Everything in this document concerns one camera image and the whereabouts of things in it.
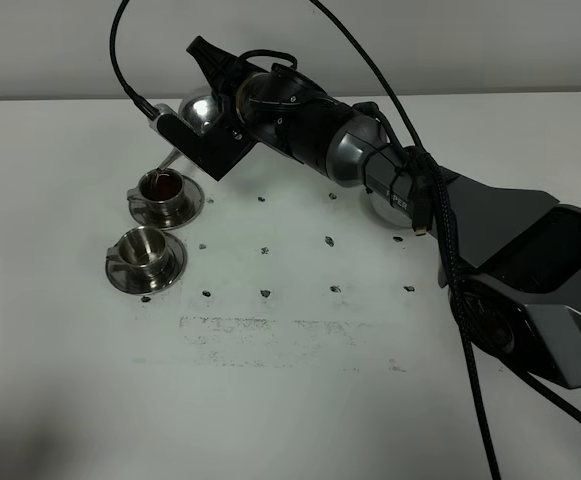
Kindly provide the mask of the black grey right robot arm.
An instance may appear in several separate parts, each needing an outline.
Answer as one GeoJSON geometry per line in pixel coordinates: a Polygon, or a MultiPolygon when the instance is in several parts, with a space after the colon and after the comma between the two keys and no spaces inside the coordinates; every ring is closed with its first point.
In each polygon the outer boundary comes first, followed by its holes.
{"type": "MultiPolygon", "coordinates": [[[[194,156],[223,178],[256,144],[343,187],[362,186],[416,232],[436,234],[420,148],[400,145],[373,102],[349,105],[276,55],[230,54],[202,38],[189,54],[221,114],[194,156]]],[[[537,190],[495,188],[443,169],[458,272],[478,345],[562,387],[581,387],[581,209],[537,190]]]]}

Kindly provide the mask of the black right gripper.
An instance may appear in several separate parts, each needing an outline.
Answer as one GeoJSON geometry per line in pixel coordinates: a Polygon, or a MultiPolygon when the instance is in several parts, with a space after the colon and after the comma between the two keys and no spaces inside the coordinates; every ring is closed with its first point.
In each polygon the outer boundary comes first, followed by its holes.
{"type": "Polygon", "coordinates": [[[330,97],[319,85],[279,63],[265,71],[197,36],[186,52],[196,61],[211,90],[227,101],[228,133],[219,164],[234,167],[262,143],[312,168],[324,168],[337,132],[355,116],[353,108],[330,97]]]}

